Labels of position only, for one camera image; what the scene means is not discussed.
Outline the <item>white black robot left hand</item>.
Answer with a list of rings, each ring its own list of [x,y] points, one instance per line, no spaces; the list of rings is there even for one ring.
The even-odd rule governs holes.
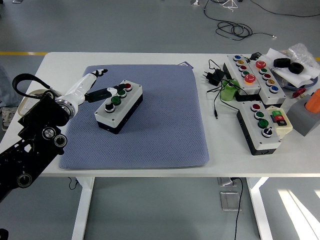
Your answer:
[[[86,74],[72,86],[65,95],[58,97],[55,102],[70,116],[75,116],[78,112],[79,105],[83,104],[85,101],[93,103],[104,99],[110,99],[114,96],[118,97],[118,93],[125,90],[125,83],[88,93],[95,84],[97,78],[103,76],[107,71],[107,69],[97,69]]]

